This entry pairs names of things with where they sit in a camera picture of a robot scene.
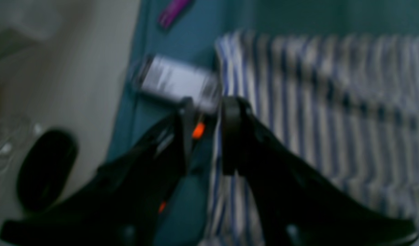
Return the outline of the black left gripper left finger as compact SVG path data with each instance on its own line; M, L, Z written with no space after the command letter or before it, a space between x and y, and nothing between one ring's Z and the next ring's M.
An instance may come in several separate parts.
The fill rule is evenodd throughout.
M194 115L192 98L183 98L81 190L42 214L6 221L0 239L16 246L153 245L159 208L188 171Z

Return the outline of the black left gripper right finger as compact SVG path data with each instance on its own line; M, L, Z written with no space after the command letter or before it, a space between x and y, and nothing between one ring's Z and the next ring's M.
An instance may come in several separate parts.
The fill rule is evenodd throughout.
M247 100L221 102L222 171L252 190L267 246L410 246L415 223L370 210L285 148Z

